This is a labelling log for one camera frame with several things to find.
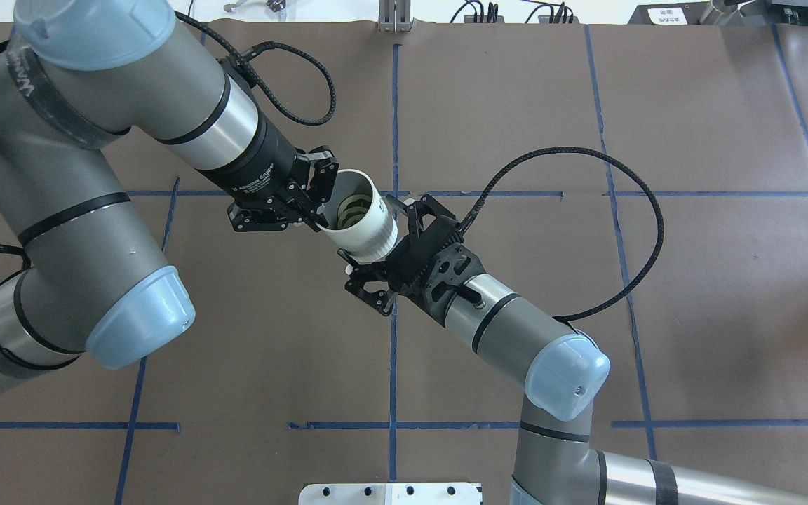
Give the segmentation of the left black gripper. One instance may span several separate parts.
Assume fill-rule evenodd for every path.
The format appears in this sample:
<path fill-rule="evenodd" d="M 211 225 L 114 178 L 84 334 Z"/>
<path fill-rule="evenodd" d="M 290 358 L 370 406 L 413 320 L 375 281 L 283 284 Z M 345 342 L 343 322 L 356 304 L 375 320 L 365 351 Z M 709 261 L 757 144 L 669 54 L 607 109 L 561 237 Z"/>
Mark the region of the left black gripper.
<path fill-rule="evenodd" d="M 296 162 L 304 163 L 306 170 Z M 320 226 L 328 224 L 323 214 L 269 198 L 286 191 L 292 181 L 304 185 L 310 176 L 306 194 L 315 205 L 323 205 L 333 195 L 338 172 L 339 161 L 330 147 L 298 152 L 270 119 L 262 119 L 243 153 L 233 162 L 209 170 L 208 181 L 234 199 L 227 208 L 234 232 L 280 232 L 304 224 L 320 232 Z M 279 204 L 279 209 L 261 208 L 267 199 Z"/>

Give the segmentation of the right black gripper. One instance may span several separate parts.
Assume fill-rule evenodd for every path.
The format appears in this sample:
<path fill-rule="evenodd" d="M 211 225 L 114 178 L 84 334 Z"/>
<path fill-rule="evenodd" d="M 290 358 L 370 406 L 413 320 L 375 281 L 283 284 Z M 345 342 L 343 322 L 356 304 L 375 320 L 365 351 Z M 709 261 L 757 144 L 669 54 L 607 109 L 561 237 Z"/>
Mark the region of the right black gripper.
<path fill-rule="evenodd" d="M 397 294 L 404 295 L 441 326 L 458 295 L 482 308 L 482 295 L 467 281 L 482 274 L 483 266 L 463 244 L 455 214 L 433 196 L 410 203 L 389 196 L 389 204 L 406 217 L 406 236 L 386 261 L 359 263 L 341 250 L 339 256 L 350 267 L 345 290 L 383 317 L 391 316 Z"/>

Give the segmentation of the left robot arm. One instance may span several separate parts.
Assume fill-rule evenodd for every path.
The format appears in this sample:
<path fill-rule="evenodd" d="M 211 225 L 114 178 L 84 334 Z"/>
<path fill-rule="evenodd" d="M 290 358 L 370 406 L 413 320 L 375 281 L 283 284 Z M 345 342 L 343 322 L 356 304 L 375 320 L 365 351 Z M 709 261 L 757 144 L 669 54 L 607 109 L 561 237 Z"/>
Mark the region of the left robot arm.
<path fill-rule="evenodd" d="M 0 49 L 0 394 L 84 353 L 118 370 L 196 312 L 102 150 L 139 128 L 233 198 L 241 232 L 327 226 L 339 164 L 261 112 L 250 55 L 216 60 L 167 1 L 18 1 Z"/>

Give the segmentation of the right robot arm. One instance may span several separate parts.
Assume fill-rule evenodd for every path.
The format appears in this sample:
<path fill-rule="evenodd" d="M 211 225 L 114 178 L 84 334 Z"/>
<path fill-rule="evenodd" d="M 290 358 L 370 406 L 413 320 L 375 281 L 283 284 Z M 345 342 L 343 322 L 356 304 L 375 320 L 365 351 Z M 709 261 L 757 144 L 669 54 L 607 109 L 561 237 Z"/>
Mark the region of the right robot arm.
<path fill-rule="evenodd" d="M 610 371 L 599 346 L 485 272 L 465 224 L 435 198 L 408 203 L 355 191 L 328 204 L 346 290 L 388 316 L 416 304 L 520 387 L 512 504 L 808 504 L 808 494 L 594 450 L 593 402 Z"/>

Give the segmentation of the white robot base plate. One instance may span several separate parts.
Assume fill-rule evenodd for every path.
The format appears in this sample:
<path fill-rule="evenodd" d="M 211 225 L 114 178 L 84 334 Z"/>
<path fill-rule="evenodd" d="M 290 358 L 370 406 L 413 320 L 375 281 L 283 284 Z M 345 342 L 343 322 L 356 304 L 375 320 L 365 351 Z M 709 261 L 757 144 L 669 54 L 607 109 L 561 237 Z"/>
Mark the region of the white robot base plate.
<path fill-rule="evenodd" d="M 299 504 L 483 504 L 481 486 L 466 482 L 314 483 Z"/>

